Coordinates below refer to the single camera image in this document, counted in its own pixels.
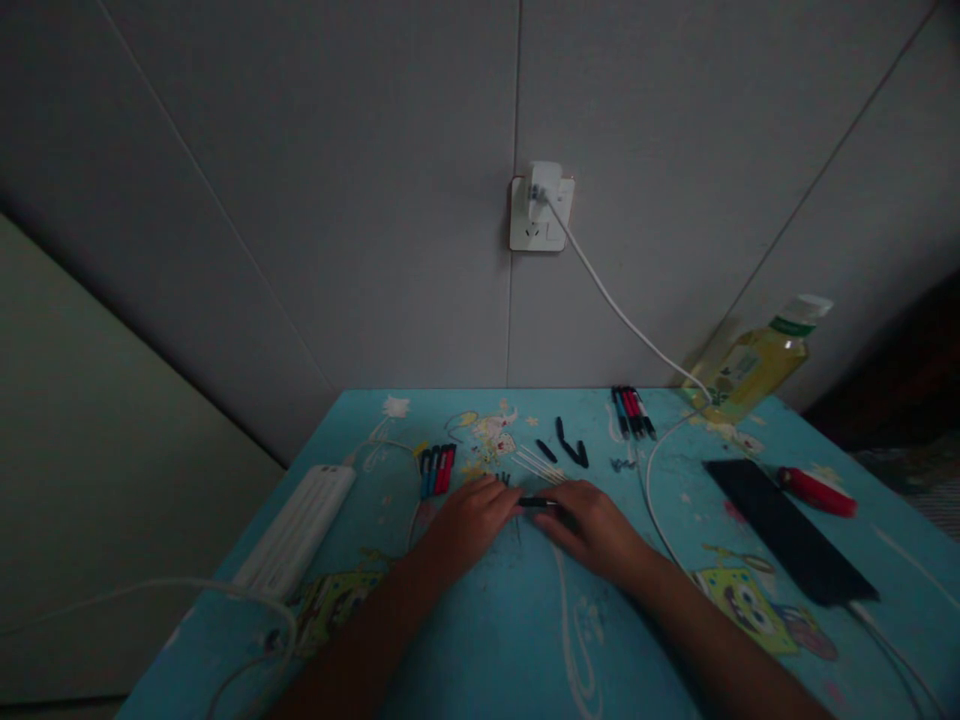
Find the blue desk surface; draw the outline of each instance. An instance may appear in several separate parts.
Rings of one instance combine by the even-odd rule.
[[[648,390],[643,397],[661,432],[689,412],[676,391]],[[557,416],[568,440],[584,441],[589,470],[560,449]],[[498,470],[512,473],[514,484],[539,489],[543,482],[512,461],[520,445],[533,447],[539,438],[568,475],[606,491],[661,547],[636,470],[614,468],[614,461],[637,460],[637,452],[642,463],[653,443],[623,442],[608,390],[354,390],[340,397],[216,578],[233,577],[310,467],[342,463],[371,434],[410,447],[459,443],[451,490]],[[827,475],[857,499],[859,512],[850,520],[800,507],[879,590],[882,601],[867,605],[871,614],[948,711],[960,713],[951,683],[960,673],[960,549],[779,400],[766,400],[736,429],[695,418],[658,452],[652,500],[684,567],[717,597],[732,587],[752,618],[752,636],[836,715],[915,716],[873,640],[844,610],[813,605],[799,592],[701,467],[703,460],[743,455]],[[403,555],[419,496],[419,477],[402,449],[366,446],[355,467],[357,480],[292,602],[303,635],[315,642]],[[415,537],[441,502],[434,498],[422,509]],[[278,628],[282,622],[269,610],[204,593],[119,717],[203,717],[223,679],[275,642]],[[249,670],[225,693],[217,716],[247,707],[272,672],[272,661]],[[925,698],[920,702],[932,716]],[[523,519],[444,597],[383,708],[391,718],[641,714],[699,716],[643,619]]]

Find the black phone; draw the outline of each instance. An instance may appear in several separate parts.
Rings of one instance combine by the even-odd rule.
[[[880,599],[756,463],[716,460],[704,466],[807,597],[825,606]]]

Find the power strip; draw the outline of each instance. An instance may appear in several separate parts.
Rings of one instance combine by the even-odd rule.
[[[288,598],[356,477],[353,468],[340,465],[310,468],[237,571],[233,584],[277,600]]]

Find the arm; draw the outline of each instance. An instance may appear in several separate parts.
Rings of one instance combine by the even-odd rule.
[[[613,501],[585,480],[540,493],[570,513],[575,534],[556,517],[534,522],[592,572],[631,595],[661,627],[723,717],[832,717],[780,663],[647,545]]]
[[[304,668],[270,718],[373,717],[423,621],[521,512],[516,504],[522,493],[492,476],[453,493],[426,535]]]

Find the wall socket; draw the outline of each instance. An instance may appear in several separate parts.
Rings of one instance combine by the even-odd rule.
[[[575,187],[573,178],[560,179],[557,209],[565,223],[570,222]],[[531,222],[529,199],[529,179],[515,177],[510,184],[510,249],[518,252],[560,252],[567,244],[566,233],[550,208],[541,213],[542,222]]]

